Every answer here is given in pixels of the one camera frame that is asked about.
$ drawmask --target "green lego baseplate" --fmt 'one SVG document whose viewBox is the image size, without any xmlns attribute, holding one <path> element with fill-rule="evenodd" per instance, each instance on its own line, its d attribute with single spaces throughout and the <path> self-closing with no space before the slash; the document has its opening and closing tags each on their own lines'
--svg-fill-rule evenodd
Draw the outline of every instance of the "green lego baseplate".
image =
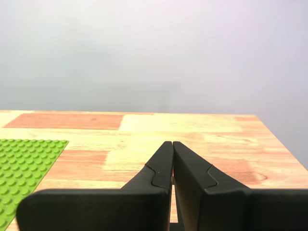
<svg viewBox="0 0 308 231">
<path fill-rule="evenodd" d="M 15 216 L 68 144 L 59 140 L 0 139 L 0 231 Z"/>
</svg>

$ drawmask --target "white backdrop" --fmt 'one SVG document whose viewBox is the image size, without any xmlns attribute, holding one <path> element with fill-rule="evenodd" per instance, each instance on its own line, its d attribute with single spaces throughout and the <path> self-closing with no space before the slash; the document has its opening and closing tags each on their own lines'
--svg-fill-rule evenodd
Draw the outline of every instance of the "white backdrop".
<svg viewBox="0 0 308 231">
<path fill-rule="evenodd" d="M 257 114 L 308 167 L 308 1 L 0 2 L 0 109 Z"/>
</svg>

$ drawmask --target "table surface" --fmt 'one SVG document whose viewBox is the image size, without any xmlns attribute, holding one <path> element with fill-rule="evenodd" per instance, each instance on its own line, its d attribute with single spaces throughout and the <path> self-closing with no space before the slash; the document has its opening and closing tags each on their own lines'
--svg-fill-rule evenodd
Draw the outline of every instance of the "table surface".
<svg viewBox="0 0 308 231">
<path fill-rule="evenodd" d="M 255 115 L 0 111 L 3 138 L 69 141 L 36 191 L 121 188 L 164 141 L 184 143 L 251 188 L 308 188 L 308 171 Z M 15 220 L 7 230 L 18 230 Z"/>
</svg>

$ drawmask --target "reddish wood panel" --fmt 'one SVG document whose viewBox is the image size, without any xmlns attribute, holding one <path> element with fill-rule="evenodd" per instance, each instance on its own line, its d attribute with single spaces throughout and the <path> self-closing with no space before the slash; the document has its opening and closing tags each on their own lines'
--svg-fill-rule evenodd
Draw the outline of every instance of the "reddish wood panel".
<svg viewBox="0 0 308 231">
<path fill-rule="evenodd" d="M 241 159 L 229 159 L 224 161 L 223 158 L 208 157 L 208 162 L 213 164 L 219 170 L 235 178 L 243 184 L 258 184 L 259 178 L 255 176 L 254 171 L 251 169 L 249 162 Z"/>
<path fill-rule="evenodd" d="M 62 128 L 118 130 L 123 115 L 85 114 L 22 114 L 5 128 Z"/>
<path fill-rule="evenodd" d="M 93 114 L 93 115 L 155 115 L 155 113 L 149 112 L 80 112 L 80 111 L 33 111 L 33 113 L 38 114 Z"/>
<path fill-rule="evenodd" d="M 259 121 L 258 117 L 256 116 L 235 116 L 234 118 L 236 121 Z"/>
<path fill-rule="evenodd" d="M 103 180 L 107 155 L 106 151 L 64 150 L 45 179 Z"/>
</svg>

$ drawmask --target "light wood panel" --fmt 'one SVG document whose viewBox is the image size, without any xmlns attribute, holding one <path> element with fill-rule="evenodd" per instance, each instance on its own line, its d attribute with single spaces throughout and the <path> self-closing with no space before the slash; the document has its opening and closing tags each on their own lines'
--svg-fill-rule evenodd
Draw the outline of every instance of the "light wood panel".
<svg viewBox="0 0 308 231">
<path fill-rule="evenodd" d="M 1 138 L 70 141 L 37 190 L 121 188 L 164 141 L 251 188 L 308 188 L 308 172 L 254 115 L 0 111 Z"/>
</svg>

